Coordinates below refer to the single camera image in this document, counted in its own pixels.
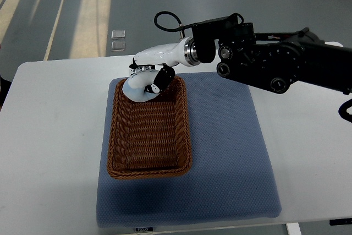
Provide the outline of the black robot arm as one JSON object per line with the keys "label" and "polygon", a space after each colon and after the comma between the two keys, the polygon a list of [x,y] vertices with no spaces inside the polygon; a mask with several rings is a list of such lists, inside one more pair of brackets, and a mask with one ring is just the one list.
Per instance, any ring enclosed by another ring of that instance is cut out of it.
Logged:
{"label": "black robot arm", "polygon": [[137,53],[130,71],[160,65],[155,85],[161,91],[171,82],[174,66],[193,67],[219,57],[219,76],[276,94],[285,93],[296,81],[351,93],[351,49],[325,43],[308,28],[255,33],[253,24],[238,13],[189,28],[192,37]]}

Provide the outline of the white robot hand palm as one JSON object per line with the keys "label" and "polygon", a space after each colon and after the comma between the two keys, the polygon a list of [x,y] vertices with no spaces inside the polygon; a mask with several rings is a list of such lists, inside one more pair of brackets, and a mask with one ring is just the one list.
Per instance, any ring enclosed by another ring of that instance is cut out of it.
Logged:
{"label": "white robot hand palm", "polygon": [[193,64],[191,63],[189,56],[186,56],[186,45],[192,40],[191,37],[186,37],[178,43],[158,45],[145,49],[133,57],[132,64],[137,67],[142,65],[163,64],[166,64],[169,67],[178,64],[191,67]]}

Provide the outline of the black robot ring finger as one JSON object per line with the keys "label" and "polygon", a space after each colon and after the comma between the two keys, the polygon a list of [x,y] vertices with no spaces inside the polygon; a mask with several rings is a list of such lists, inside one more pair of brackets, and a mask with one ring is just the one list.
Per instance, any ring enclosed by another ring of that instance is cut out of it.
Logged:
{"label": "black robot ring finger", "polygon": [[149,69],[149,67],[147,65],[140,65],[138,67],[138,70],[148,70],[148,69]]}

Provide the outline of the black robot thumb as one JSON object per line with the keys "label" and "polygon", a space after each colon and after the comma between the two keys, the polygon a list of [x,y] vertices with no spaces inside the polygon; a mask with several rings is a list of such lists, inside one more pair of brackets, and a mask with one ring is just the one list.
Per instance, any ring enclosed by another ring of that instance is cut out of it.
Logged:
{"label": "black robot thumb", "polygon": [[174,77],[174,69],[170,66],[164,65],[156,74],[152,84],[145,87],[145,92],[149,92],[151,94],[159,94],[170,85]]}

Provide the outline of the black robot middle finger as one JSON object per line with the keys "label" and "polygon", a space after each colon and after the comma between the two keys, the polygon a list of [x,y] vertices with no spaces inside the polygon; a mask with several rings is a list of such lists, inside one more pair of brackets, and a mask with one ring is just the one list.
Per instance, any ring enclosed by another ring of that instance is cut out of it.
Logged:
{"label": "black robot middle finger", "polygon": [[136,65],[136,64],[131,64],[131,65],[129,66],[129,68],[130,68],[131,70],[138,70],[138,69],[139,69],[139,66]]}

